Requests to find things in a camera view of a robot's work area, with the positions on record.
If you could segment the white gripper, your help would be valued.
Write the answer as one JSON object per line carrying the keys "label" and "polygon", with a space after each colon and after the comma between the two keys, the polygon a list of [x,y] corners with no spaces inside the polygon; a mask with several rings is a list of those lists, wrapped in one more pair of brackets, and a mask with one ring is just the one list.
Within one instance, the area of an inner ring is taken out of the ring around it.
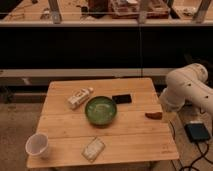
{"label": "white gripper", "polygon": [[182,98],[175,92],[164,89],[159,97],[163,109],[167,112],[177,112],[182,107]]}

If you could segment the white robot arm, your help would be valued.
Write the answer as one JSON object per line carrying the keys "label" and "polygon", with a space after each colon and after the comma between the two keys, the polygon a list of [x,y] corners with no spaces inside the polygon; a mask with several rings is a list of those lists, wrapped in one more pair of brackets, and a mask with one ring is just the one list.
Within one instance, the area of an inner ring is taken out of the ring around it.
{"label": "white robot arm", "polygon": [[167,87],[162,91],[159,101],[166,112],[177,112],[188,100],[213,117],[213,88],[205,84],[207,69],[193,63],[174,69],[166,75]]}

